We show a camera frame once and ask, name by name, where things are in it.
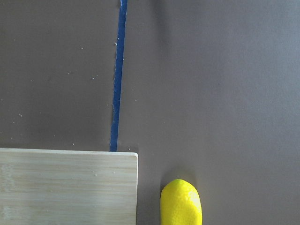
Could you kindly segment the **whole yellow lemon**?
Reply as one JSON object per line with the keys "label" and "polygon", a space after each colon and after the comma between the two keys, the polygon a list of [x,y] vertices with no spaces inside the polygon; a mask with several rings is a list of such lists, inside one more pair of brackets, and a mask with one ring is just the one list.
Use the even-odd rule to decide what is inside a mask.
{"label": "whole yellow lemon", "polygon": [[161,192],[160,223],[162,225],[201,225],[202,206],[198,191],[189,182],[175,179]]}

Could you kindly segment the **wooden cutting board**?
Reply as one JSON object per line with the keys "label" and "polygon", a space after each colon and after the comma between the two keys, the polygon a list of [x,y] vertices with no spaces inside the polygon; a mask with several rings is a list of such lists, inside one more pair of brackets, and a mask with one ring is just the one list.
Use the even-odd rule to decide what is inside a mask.
{"label": "wooden cutting board", "polygon": [[0,150],[3,225],[134,225],[138,155]]}

